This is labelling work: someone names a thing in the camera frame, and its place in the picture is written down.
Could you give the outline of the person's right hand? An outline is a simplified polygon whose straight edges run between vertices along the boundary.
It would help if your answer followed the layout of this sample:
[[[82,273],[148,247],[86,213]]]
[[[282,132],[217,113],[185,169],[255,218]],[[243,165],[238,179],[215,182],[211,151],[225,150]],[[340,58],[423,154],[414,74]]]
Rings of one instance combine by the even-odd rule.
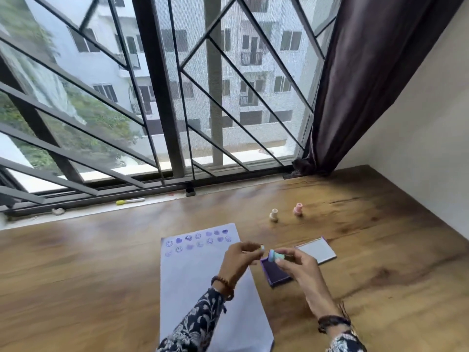
[[[296,280],[305,295],[308,307],[316,318],[342,316],[341,310],[334,302],[325,283],[316,259],[295,248],[278,248],[275,251],[295,257],[296,270],[284,272]],[[275,263],[280,268],[280,260],[276,260]]]

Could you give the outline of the person's left hand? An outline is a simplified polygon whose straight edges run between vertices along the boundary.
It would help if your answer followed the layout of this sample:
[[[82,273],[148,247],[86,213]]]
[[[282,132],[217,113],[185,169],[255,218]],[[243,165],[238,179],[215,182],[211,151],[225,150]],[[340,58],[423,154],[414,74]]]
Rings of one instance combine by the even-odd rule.
[[[265,252],[239,253],[235,251],[235,243],[225,252],[220,270],[214,276],[212,287],[226,298],[232,299],[236,284],[247,268],[259,261]]]

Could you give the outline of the person's left forearm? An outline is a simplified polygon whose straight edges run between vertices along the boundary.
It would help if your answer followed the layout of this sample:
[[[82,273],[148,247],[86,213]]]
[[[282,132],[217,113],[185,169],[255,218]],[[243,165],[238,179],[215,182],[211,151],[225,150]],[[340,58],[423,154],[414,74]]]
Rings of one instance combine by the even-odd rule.
[[[221,314],[226,313],[225,303],[233,297],[209,288],[155,352],[206,352]]]

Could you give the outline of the person's right forearm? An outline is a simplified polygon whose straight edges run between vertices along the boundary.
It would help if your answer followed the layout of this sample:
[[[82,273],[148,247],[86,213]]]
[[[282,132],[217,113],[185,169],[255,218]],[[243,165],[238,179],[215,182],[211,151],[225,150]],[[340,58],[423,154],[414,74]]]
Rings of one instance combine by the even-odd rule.
[[[330,326],[326,330],[330,345],[325,352],[367,352],[355,331],[348,325]]]

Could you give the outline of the purple ink pad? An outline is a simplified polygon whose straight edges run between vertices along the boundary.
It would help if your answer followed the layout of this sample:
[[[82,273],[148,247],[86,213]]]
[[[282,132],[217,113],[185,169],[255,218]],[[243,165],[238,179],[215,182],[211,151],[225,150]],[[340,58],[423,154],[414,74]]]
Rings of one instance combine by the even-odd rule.
[[[274,261],[271,262],[268,258],[262,258],[260,263],[271,288],[289,283],[293,280],[290,275],[282,271]]]

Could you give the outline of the white paper sheet with stamps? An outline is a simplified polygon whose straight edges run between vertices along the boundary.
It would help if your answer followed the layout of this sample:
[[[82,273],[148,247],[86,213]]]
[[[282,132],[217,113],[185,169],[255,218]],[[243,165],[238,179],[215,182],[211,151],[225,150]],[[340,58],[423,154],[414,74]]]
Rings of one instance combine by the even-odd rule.
[[[240,242],[227,223],[162,239],[160,263],[160,341],[194,307],[219,272],[225,252]],[[207,352],[271,352],[274,337],[250,269],[225,304]]]

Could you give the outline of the white apartment building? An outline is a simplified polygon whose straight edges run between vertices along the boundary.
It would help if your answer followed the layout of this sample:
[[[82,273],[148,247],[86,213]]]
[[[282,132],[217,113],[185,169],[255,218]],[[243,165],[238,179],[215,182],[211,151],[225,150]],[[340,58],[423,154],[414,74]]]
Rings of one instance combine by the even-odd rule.
[[[88,18],[83,29],[88,38],[77,30],[93,0],[25,1],[34,21],[45,29],[51,40],[54,60],[109,100],[138,117],[143,113],[159,160],[170,167],[168,134],[164,133],[162,122],[164,111],[156,98],[160,82],[150,78],[152,56],[144,50],[146,30],[138,25],[136,2],[144,0],[111,0],[129,52],[138,94],[133,89],[130,72],[113,63],[89,41],[93,39],[113,52],[121,63],[125,62],[108,0],[99,0]],[[193,129],[210,136],[213,142],[246,162],[268,160],[270,156],[240,126],[278,159],[298,153],[296,142],[301,141],[311,113],[239,4],[234,2],[211,31],[211,38],[223,55],[210,40],[204,40],[185,64],[185,73],[179,75],[177,58],[185,62],[206,28],[230,0],[152,1],[186,165],[189,165],[189,146],[200,163],[233,163],[225,155],[221,160],[222,154]]]

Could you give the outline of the dark brown curtain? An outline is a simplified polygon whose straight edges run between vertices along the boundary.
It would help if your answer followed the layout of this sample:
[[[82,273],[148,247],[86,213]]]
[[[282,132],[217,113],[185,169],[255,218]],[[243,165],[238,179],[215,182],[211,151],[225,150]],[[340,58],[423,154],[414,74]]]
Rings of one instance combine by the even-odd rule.
[[[328,176],[396,101],[464,0],[342,0],[294,174]]]

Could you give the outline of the green trees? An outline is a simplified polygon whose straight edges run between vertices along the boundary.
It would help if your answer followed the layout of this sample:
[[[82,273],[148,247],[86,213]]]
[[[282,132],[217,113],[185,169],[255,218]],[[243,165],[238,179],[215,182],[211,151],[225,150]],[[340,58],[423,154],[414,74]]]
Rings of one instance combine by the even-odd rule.
[[[115,20],[94,14],[99,3],[0,0],[0,123],[92,165],[12,135],[0,135],[0,147],[77,183],[158,171],[132,55],[120,47],[120,21],[116,43]]]

